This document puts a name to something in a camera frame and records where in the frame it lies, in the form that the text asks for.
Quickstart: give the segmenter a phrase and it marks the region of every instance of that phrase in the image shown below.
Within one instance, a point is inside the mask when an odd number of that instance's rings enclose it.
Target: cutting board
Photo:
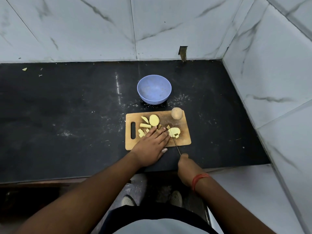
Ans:
[[[155,114],[159,117],[160,124],[162,126],[169,125],[170,127],[178,127],[181,130],[179,138],[176,139],[178,146],[191,144],[191,137],[188,130],[188,124],[186,122],[185,113],[183,111],[183,117],[180,120],[175,120],[171,116],[171,111],[160,111],[160,112],[141,112],[141,113],[129,113],[126,114],[126,150],[131,150],[137,142],[139,142],[140,137],[138,136],[138,129],[140,129],[140,123],[146,122],[141,118],[141,116],[149,119],[150,115]],[[135,138],[131,139],[131,123],[135,122]],[[166,147],[175,146],[173,138],[170,138]]]

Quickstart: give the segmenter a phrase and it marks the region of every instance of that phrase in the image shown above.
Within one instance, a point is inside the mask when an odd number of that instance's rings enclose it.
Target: forearm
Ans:
[[[234,199],[212,177],[200,179],[195,189],[207,202],[225,234],[275,233]]]
[[[128,153],[29,218],[18,233],[87,233],[111,206],[140,165]]]

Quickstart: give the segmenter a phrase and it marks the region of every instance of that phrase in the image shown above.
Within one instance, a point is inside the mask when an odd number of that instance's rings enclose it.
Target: blue bowl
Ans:
[[[138,82],[137,90],[144,102],[157,105],[167,100],[171,93],[171,84],[165,77],[151,74]]]

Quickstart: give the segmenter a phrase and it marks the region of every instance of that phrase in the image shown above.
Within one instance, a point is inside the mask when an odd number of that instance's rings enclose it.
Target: red wristband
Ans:
[[[199,179],[202,179],[204,177],[210,177],[208,173],[202,173],[202,174],[198,174],[193,178],[192,181],[192,190],[195,191],[195,186],[197,184],[197,181],[199,181]]]

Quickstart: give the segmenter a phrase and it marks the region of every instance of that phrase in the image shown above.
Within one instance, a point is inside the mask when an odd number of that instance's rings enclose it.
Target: sneaker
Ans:
[[[180,192],[174,191],[169,197],[169,203],[178,207],[182,207],[182,196]]]
[[[133,200],[133,198],[131,198],[129,195],[125,195],[121,201],[121,206],[124,206],[124,205],[136,206],[136,203]]]

